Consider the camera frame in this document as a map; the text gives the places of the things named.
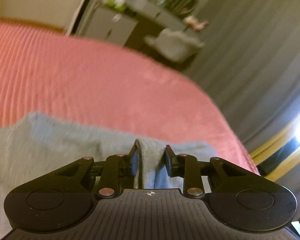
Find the cabinet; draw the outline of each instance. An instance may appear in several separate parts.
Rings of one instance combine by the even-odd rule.
[[[83,36],[123,46],[137,23],[132,18],[100,7],[92,13]]]

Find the folded fabric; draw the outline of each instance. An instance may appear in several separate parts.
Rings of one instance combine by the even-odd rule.
[[[84,156],[103,161],[138,147],[135,187],[181,188],[181,178],[170,178],[162,158],[166,143],[155,139],[54,120],[38,113],[26,115],[12,127],[0,129],[0,239],[11,226],[3,210],[5,196],[15,187]],[[188,153],[209,161],[216,152],[204,142],[171,145],[176,154]]]

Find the ribbed pink fabric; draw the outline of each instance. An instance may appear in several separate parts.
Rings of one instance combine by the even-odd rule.
[[[258,173],[210,98],[181,74],[101,41],[0,23],[0,127],[31,111],[172,143],[206,141]]]

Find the pink blanket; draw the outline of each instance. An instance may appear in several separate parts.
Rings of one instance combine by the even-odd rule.
[[[0,127],[31,111],[172,143],[206,141],[258,173],[211,99],[181,74],[101,41],[0,23]]]

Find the ribbed gray plate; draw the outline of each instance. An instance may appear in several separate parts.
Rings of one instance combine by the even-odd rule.
[[[92,214],[73,228],[51,234],[34,234],[16,229],[6,239],[292,240],[297,238],[285,228],[268,234],[243,233],[229,228],[211,215],[203,201],[188,199],[176,189],[126,189],[117,198],[101,200]]]

